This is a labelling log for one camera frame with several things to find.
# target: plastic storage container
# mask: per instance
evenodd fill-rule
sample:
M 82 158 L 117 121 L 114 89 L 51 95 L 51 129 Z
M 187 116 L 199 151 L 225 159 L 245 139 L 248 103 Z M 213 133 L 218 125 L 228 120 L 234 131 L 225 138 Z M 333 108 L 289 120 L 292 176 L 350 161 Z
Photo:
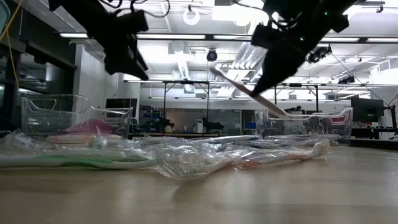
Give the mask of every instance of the plastic storage container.
M 96 109 L 84 96 L 42 95 L 22 97 L 22 131 L 46 138 L 60 134 L 116 134 L 130 130 L 132 108 L 127 112 Z
M 353 124 L 353 109 L 332 113 L 314 113 L 311 115 L 291 115 L 288 118 L 277 118 L 267 109 L 257 110 L 256 129 L 264 139 L 273 136 L 294 135 L 305 137 L 317 135 L 327 137 L 335 135 L 341 144 L 349 144 Z

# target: ceiling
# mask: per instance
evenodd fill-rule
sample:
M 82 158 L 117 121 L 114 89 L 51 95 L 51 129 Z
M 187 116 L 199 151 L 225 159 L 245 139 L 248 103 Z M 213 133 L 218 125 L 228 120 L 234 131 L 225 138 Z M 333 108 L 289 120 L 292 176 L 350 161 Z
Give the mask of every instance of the ceiling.
M 251 27 L 250 24 L 237 26 L 233 21 L 214 20 L 214 17 L 220 17 L 220 9 L 224 9 L 221 6 L 215 6 L 215 0 L 170 0 L 170 2 L 171 10 L 167 17 L 159 19 L 150 15 L 146 16 L 149 24 L 148 32 L 247 34 Z M 385 10 L 380 14 L 376 13 L 377 6 L 362 7 L 356 13 L 350 13 L 350 27 L 339 35 L 398 36 L 398 23 L 396 22 L 398 21 L 398 1 L 385 0 L 385 2 Z M 198 11 L 200 14 L 199 22 L 193 26 L 186 24 L 183 19 L 183 14 L 187 10 L 188 3 L 192 5 L 194 11 Z M 129 1 L 123 1 L 123 7 L 128 7 L 128 5 Z M 84 28 L 62 7 L 58 8 L 55 13 L 49 12 L 48 0 L 24 1 L 23 7 L 59 32 L 85 32 Z M 161 15 L 167 9 L 167 4 L 165 1 L 148 0 L 144 4 L 136 4 L 135 8 Z M 96 58 L 101 59 L 104 57 L 102 47 L 95 40 L 86 40 L 82 43 L 86 45 L 87 51 Z M 169 54 L 169 43 L 171 41 L 139 41 L 139 50 L 149 66 L 148 74 L 150 77 L 156 77 L 159 74 L 170 75 L 174 70 L 178 70 L 175 55 Z M 209 48 L 216 49 L 218 61 L 221 63 L 231 63 L 236 59 L 243 45 L 242 42 L 222 41 L 189 41 L 187 44 L 189 45 L 189 56 L 187 56 L 186 60 L 189 70 L 208 70 L 208 67 L 211 65 L 206 61 L 206 54 Z M 198 47 L 202 47 L 203 49 L 192 50 Z M 368 69 L 377 65 L 377 63 L 383 62 L 389 57 L 395 57 L 396 55 L 398 57 L 398 45 L 332 44 L 331 47 L 339 61 L 348 69 L 354 68 L 356 75 L 359 77 L 368 77 Z M 255 51 L 260 52 L 258 49 L 251 48 L 248 54 L 254 57 Z M 334 57 L 327 57 L 317 64 L 309 65 L 305 63 L 290 80 L 294 80 L 295 82 L 307 82 L 308 78 L 317 82 L 330 80 L 330 77 L 346 71 L 339 61 Z M 252 79 L 255 74 L 256 72 L 250 72 L 248 76 Z

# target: wooden table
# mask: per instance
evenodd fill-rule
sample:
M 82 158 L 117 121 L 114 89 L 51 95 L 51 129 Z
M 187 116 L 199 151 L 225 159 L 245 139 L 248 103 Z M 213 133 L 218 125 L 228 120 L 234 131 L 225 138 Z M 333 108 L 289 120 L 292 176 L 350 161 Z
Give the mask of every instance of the wooden table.
M 325 159 L 173 180 L 153 170 L 0 170 L 0 223 L 397 223 L 398 154 L 335 147 Z

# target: computer monitor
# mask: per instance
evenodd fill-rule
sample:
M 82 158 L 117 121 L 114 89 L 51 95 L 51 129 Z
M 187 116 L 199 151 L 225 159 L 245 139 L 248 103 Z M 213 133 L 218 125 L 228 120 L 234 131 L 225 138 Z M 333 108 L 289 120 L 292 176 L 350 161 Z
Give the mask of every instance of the computer monitor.
M 353 121 L 378 122 L 384 116 L 382 100 L 352 98 L 351 106 L 354 108 Z

